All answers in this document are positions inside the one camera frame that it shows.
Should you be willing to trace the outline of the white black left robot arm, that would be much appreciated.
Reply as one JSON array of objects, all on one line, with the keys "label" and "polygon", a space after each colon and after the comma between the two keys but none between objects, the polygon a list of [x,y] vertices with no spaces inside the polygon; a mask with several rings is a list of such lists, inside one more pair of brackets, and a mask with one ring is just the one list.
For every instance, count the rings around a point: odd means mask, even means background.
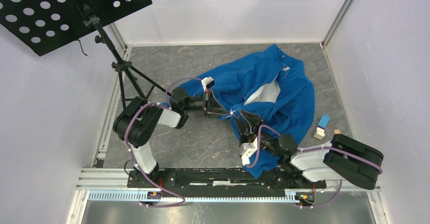
[{"label": "white black left robot arm", "polygon": [[175,88],[164,106],[136,97],[115,119],[113,131],[125,143],[141,172],[140,181],[147,187],[159,182],[158,163],[148,141],[158,125],[180,129],[188,120],[188,111],[202,111],[206,117],[220,118],[231,113],[215,98],[210,89],[201,95],[190,96],[185,88]]}]

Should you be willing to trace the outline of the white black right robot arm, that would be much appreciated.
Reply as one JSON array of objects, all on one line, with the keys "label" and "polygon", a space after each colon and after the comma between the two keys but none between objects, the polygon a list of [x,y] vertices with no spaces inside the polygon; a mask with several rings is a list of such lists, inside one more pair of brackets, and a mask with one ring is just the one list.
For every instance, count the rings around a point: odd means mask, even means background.
[{"label": "white black right robot arm", "polygon": [[239,156],[246,172],[259,179],[280,168],[280,180],[295,188],[307,188],[326,180],[346,180],[373,190],[382,174],[381,151],[338,133],[323,144],[299,147],[291,134],[265,125],[261,116],[244,110],[233,116],[239,139]]}]

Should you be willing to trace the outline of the blue zip-up jacket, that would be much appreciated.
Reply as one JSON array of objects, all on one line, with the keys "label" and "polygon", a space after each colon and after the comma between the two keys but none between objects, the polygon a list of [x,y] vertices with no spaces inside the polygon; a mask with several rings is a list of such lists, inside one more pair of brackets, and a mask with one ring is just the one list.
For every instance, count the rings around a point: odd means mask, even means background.
[{"label": "blue zip-up jacket", "polygon": [[227,109],[236,137],[239,131],[234,119],[239,111],[261,116],[267,133],[277,138],[289,134],[299,144],[311,128],[315,113],[314,85],[305,74],[304,63],[287,55],[276,44],[262,52],[248,54],[233,62],[217,66],[180,86],[190,96],[202,95],[201,80],[214,79],[217,101]]}]

